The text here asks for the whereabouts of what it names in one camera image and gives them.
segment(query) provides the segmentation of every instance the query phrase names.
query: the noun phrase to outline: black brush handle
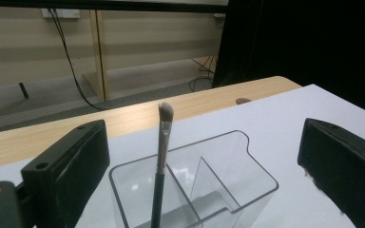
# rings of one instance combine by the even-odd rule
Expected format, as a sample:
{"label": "black brush handle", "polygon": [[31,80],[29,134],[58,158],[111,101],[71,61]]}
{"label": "black brush handle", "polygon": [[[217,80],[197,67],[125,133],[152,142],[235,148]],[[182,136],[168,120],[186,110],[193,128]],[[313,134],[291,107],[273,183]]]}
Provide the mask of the black brush handle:
{"label": "black brush handle", "polygon": [[162,216],[163,186],[164,186],[164,174],[156,173],[155,192],[153,194],[153,205],[152,205],[152,220],[150,225],[151,228],[160,227],[160,219]]}

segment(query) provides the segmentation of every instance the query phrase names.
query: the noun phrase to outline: screw hole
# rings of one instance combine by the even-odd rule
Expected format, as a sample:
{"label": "screw hole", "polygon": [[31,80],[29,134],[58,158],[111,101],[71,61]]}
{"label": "screw hole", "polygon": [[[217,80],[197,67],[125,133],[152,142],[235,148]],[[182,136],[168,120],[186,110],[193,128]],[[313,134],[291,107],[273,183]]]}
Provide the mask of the screw hole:
{"label": "screw hole", "polygon": [[48,166],[48,163],[47,162],[44,162],[44,163],[37,164],[36,168],[37,169],[44,169],[47,166]]}

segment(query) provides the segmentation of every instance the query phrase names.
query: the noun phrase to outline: acrylic organizer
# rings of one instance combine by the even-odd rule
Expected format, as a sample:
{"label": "acrylic organizer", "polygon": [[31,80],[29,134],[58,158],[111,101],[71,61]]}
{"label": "acrylic organizer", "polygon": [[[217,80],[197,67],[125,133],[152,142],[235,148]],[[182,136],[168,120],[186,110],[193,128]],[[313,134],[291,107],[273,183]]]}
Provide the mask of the acrylic organizer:
{"label": "acrylic organizer", "polygon": [[[169,150],[161,226],[250,227],[279,186],[248,145],[233,131]],[[150,227],[156,165],[151,156],[110,171],[117,228]]]}

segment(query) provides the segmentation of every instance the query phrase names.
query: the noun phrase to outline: floor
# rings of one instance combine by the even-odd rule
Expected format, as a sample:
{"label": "floor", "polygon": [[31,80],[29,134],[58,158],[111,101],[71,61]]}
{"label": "floor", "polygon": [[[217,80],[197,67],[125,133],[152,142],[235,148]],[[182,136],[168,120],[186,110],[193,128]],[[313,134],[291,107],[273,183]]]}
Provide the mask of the floor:
{"label": "floor", "polygon": [[[135,66],[111,70],[110,99],[127,97],[150,90],[188,84],[203,74],[201,65],[194,60]],[[92,104],[100,101],[83,76],[77,80]],[[72,77],[24,83],[29,98],[25,99],[19,85],[0,86],[0,127],[53,115],[73,108],[86,106]]]}

